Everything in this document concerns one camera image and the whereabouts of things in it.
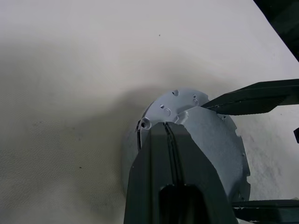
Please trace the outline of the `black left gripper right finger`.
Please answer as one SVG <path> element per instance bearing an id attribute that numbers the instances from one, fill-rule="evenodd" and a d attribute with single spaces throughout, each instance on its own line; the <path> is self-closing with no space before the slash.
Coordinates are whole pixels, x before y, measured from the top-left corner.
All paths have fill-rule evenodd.
<path id="1" fill-rule="evenodd" d="M 176 168 L 170 224 L 236 224 L 219 175 L 183 125 L 167 124 Z"/>

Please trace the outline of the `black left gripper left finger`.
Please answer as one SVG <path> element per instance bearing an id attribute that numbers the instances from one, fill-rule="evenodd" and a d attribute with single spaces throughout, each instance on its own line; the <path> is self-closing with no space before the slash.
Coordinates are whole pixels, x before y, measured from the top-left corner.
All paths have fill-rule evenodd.
<path id="1" fill-rule="evenodd" d="M 165 187 L 173 184 L 165 124 L 154 125 L 135 158 L 128 180 L 124 224 L 163 224 Z"/>

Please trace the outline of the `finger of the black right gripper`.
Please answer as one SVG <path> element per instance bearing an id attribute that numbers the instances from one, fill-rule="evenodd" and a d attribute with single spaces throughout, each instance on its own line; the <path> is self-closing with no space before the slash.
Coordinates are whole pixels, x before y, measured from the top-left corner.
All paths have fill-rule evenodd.
<path id="1" fill-rule="evenodd" d="M 225 93 L 202 107 L 238 116 L 268 113 L 281 105 L 299 105 L 299 79 L 258 82 Z"/>
<path id="2" fill-rule="evenodd" d="M 299 222 L 299 200 L 232 203 L 236 218 L 247 222 Z"/>

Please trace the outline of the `grey round motor lid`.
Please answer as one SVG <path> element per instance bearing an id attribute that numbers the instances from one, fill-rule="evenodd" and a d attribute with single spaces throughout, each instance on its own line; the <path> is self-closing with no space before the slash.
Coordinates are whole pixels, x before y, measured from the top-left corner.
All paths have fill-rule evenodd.
<path id="1" fill-rule="evenodd" d="M 236 125 L 228 115 L 203 108 L 208 96 L 192 89 L 179 89 L 162 95 L 146 109 L 136 126 L 140 148 L 149 130 L 159 122 L 183 125 L 206 157 L 214 165 L 224 190 L 232 202 L 247 201 L 250 196 L 249 165 Z"/>

